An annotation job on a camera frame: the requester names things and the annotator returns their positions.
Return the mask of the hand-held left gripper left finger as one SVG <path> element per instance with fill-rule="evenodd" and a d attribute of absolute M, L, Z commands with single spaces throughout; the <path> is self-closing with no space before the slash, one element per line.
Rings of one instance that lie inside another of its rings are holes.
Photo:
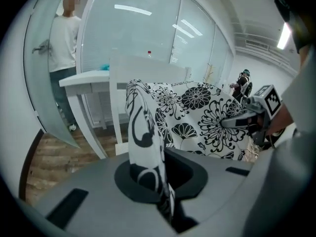
<path fill-rule="evenodd" d="M 128 154 L 91 163 L 48 190 L 36 203 L 43 216 L 49 213 L 73 189 L 88 195 L 65 230 L 77 237 L 175 237 L 177 233 L 157 209 L 158 194 L 135 183 L 125 171 L 128 192 L 115 182 L 116 169 L 129 162 Z"/>

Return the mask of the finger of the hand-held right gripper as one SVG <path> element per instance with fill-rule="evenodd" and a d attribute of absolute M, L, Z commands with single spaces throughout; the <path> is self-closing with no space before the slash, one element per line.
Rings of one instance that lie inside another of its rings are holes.
<path fill-rule="evenodd" d="M 244 113 L 242 115 L 224 118 L 221 120 L 223 128 L 242 129 L 248 127 L 248 120 L 251 118 L 251 113 Z"/>

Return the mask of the wooden peg stand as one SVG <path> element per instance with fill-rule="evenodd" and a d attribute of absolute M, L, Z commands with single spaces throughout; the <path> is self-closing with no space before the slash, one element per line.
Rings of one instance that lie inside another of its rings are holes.
<path fill-rule="evenodd" d="M 217 67 L 212 64 L 208 64 L 204 79 L 206 83 L 214 84 L 217 80 Z"/>

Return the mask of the person's right forearm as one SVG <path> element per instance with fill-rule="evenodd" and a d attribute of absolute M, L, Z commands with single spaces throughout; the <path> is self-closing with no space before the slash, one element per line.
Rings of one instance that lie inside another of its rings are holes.
<path fill-rule="evenodd" d="M 266 136 L 287 128 L 293 123 L 293 118 L 284 103 L 282 103 L 279 112 L 272 119 L 270 126 L 266 132 Z"/>

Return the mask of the white desk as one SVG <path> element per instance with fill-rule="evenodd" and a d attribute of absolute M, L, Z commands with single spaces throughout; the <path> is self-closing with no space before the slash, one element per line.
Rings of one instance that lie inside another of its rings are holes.
<path fill-rule="evenodd" d="M 100 159 L 107 158 L 84 110 L 82 99 L 84 94 L 110 92 L 109 71 L 89 71 L 62 79 L 59 82 L 66 89 L 72 112 L 88 144 Z"/>

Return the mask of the ceiling air vent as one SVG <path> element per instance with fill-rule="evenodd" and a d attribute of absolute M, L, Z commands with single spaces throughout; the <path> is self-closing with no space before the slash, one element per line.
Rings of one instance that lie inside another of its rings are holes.
<path fill-rule="evenodd" d="M 262 43 L 262 42 L 259 42 L 259 41 L 256 41 L 256 40 L 252 40 L 252 39 L 246 39 L 245 45 L 259 48 L 259 49 L 266 50 L 266 51 L 269 50 L 269 45 Z"/>

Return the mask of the ceiling light panel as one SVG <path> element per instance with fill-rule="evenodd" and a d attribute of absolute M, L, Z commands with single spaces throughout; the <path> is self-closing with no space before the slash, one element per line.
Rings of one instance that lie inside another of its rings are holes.
<path fill-rule="evenodd" d="M 281 32 L 281 35 L 280 35 L 280 38 L 279 38 L 279 41 L 277 44 L 277 48 L 284 50 L 290 36 L 291 36 L 291 29 L 287 23 L 284 23 L 283 28 L 282 28 L 282 32 Z"/>

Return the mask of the frosted glass door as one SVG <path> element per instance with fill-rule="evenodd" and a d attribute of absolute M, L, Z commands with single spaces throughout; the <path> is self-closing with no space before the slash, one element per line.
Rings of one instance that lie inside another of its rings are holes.
<path fill-rule="evenodd" d="M 61 0 L 36 0 L 29 18 L 24 40 L 24 74 L 28 94 L 44 132 L 77 147 L 65 125 L 55 102 L 49 76 L 49 52 L 32 54 L 44 40 L 50 40 L 50 31 Z"/>

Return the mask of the black-and-white floral fabric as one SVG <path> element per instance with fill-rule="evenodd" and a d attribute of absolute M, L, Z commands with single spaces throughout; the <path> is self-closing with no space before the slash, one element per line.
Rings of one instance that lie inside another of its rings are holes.
<path fill-rule="evenodd" d="M 158 211 L 175 220 L 176 190 L 167 175 L 167 148 L 241 161 L 247 130 L 224 128 L 221 120 L 244 113 L 242 105 L 221 89 L 202 82 L 144 83 L 126 88 L 131 177 L 158 195 Z"/>

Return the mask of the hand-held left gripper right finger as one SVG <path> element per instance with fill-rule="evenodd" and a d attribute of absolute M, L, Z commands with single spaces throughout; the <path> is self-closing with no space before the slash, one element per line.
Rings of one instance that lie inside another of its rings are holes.
<path fill-rule="evenodd" d="M 239 194 L 253 164 L 165 149 L 167 174 L 186 217 L 178 237 L 243 237 L 249 207 Z"/>

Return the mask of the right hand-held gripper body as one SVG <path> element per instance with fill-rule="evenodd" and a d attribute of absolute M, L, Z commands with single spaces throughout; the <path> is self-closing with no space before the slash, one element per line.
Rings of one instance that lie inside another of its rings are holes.
<path fill-rule="evenodd" d="M 248 128 L 254 144 L 264 145 L 272 119 L 281 108 L 281 99 L 273 85 L 265 85 L 247 98 L 246 108 L 251 114 Z"/>

